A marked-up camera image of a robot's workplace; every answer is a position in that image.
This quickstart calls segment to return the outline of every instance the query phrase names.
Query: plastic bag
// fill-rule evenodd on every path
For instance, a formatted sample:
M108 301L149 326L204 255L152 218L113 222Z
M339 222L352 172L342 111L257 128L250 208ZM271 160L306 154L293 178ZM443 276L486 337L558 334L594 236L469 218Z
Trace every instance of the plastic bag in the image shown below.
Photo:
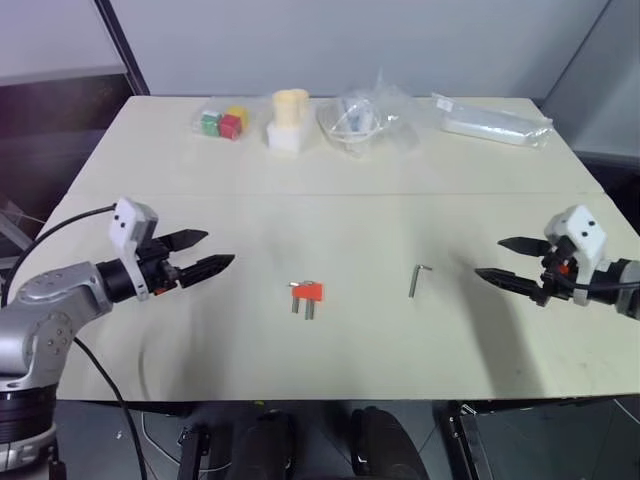
M446 132L534 148L543 147L553 132L550 118L525 118L464 105L436 93L431 96L436 100L436 108L442 111L440 128Z
M232 98L209 98L191 118L191 131L237 140L253 123L249 109Z
M379 78L373 89L356 89L320 104L316 118L329 143L362 156L379 141L404 151L415 147L419 142L411 118L418 109L413 98Z

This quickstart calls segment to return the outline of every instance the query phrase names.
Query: white wall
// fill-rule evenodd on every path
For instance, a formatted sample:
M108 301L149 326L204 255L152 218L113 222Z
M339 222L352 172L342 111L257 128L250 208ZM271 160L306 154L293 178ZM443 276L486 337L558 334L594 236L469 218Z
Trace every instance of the white wall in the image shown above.
M575 151L640 166L638 0L612 0L543 110Z
M152 94L542 99L606 0L111 0Z
M125 71L92 0L0 1L0 85Z

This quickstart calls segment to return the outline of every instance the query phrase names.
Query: white table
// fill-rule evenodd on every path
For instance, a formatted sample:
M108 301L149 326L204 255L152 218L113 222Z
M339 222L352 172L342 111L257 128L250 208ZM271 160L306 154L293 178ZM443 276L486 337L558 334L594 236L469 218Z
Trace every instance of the white table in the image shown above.
M529 278L539 262L496 245L540 237L552 215L586 204L611 256L640 243L557 136L542 150L420 131L411 155L356 161L318 137L297 160L271 155L259 129L238 143L188 131L202 99L131 99L49 219L126 194L160 216L158 234L210 236L186 265L235 253L218 277L119 304L80 336L129 400L444 399L640 391L640 324L592 303L542 309L473 273ZM474 99L539 115L521 99ZM74 224L21 271L113 257L107 218ZM426 263L416 297L411 271ZM291 313L290 281L325 284L313 321ZM72 349L59 396L110 400Z

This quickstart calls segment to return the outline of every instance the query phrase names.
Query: green cube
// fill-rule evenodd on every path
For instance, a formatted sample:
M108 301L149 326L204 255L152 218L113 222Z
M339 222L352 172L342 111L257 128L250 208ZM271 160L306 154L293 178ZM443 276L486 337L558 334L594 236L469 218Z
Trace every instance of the green cube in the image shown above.
M219 137L220 132L218 130L218 124L222 115L214 112L206 112L202 114L200 118L200 125L202 127L202 133L209 135L210 137Z

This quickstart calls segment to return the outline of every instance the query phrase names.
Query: red cube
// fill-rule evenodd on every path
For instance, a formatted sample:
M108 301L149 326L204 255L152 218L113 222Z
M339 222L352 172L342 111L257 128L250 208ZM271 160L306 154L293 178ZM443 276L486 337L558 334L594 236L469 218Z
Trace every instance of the red cube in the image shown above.
M226 114L218 124L220 136L235 140L242 133L242 120L235 115Z

